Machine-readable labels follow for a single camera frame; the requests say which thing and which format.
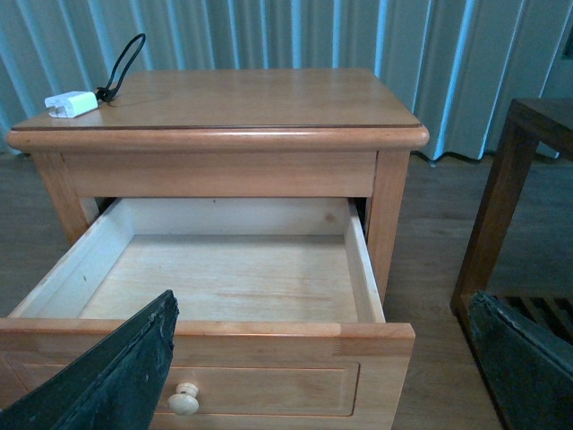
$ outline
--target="wooden nightstand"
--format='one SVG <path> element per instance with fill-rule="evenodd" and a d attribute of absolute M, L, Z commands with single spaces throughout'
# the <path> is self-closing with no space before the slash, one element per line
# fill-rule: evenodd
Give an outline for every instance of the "wooden nightstand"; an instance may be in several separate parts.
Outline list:
<path fill-rule="evenodd" d="M 389 429 L 414 333 L 381 301 L 408 156 L 427 139 L 352 69 L 137 73 L 85 116 L 16 125 L 9 143 L 32 154 L 75 245 L 0 321 L 0 400 L 181 270 L 154 428 Z M 123 199 L 98 218 L 94 197 Z M 367 248 L 352 197 L 368 199 Z M 180 382 L 199 387 L 192 417 L 164 404 Z"/>

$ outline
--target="curtain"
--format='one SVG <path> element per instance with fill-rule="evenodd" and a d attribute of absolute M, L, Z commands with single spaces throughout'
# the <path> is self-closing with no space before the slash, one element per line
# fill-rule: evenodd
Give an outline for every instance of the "curtain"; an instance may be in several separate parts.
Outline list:
<path fill-rule="evenodd" d="M 422 153 L 494 151 L 513 98 L 573 97 L 573 0 L 6 0 L 0 132 L 45 97 L 137 70 L 365 67 L 428 127 Z M 0 141 L 0 151 L 9 151 Z"/>

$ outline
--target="open drawer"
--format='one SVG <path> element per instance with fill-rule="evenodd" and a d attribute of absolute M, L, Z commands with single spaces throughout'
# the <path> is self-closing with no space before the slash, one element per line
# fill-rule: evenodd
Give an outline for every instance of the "open drawer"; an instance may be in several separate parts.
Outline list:
<path fill-rule="evenodd" d="M 346 199 L 117 200 L 0 320 L 0 408 L 168 288 L 180 315 L 152 428 L 390 429 L 414 333 L 384 322 Z M 183 382 L 192 416 L 167 405 Z"/>

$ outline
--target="table leg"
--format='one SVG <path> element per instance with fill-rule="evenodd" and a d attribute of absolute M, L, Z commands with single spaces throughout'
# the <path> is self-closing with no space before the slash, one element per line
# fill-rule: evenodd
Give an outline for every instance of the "table leg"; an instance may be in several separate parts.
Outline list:
<path fill-rule="evenodd" d="M 374 190 L 368 205 L 368 252 L 382 303 L 386 295 L 398 216 L 410 159 L 409 150 L 378 152 Z"/>
<path fill-rule="evenodd" d="M 487 288 L 537 145 L 506 119 L 450 304 L 465 324 L 471 296 Z"/>
<path fill-rule="evenodd" d="M 39 152 L 32 157 L 62 222 L 65 235 L 73 245 L 98 216 L 98 206 L 93 198 L 78 197 L 62 154 Z"/>

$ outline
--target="drawer knob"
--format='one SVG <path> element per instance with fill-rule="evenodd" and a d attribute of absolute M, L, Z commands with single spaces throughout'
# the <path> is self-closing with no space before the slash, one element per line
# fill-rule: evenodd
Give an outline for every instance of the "drawer knob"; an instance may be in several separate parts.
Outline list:
<path fill-rule="evenodd" d="M 195 397 L 199 389 L 192 383 L 180 383 L 175 388 L 176 394 L 167 401 L 169 408 L 176 415 L 193 415 L 199 409 L 199 402 Z"/>

